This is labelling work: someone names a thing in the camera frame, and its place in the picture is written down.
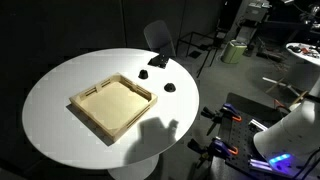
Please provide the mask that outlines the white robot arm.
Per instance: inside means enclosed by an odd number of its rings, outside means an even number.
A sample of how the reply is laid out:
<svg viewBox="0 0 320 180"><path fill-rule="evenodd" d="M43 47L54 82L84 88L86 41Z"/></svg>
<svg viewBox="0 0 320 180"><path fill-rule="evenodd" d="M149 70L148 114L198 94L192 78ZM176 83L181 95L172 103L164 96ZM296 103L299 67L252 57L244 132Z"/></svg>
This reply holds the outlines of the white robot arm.
<svg viewBox="0 0 320 180"><path fill-rule="evenodd" d="M303 167L320 147L320 78L310 95L280 121L253 136L258 153L273 170L287 176L295 176L298 166Z"/></svg>

